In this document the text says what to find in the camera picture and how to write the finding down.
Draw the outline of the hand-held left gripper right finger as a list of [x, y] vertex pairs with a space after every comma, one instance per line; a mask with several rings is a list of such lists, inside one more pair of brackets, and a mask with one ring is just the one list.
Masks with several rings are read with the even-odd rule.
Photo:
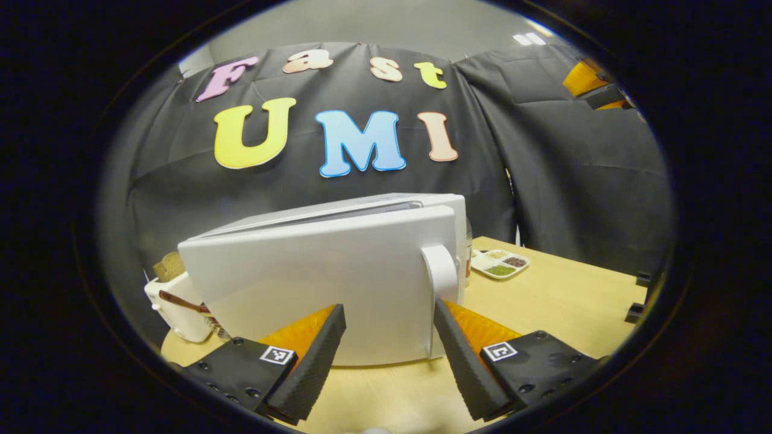
[[489, 422], [535, 406], [600, 362], [551, 333], [522, 335], [449, 300], [436, 299], [434, 327], [473, 420]]

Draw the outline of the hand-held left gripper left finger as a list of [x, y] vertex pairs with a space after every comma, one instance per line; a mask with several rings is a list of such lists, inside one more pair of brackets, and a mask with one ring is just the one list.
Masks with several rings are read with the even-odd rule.
[[222, 399], [271, 420], [307, 420], [332, 368], [346, 329], [334, 303], [258, 341], [234, 337], [181, 368]]

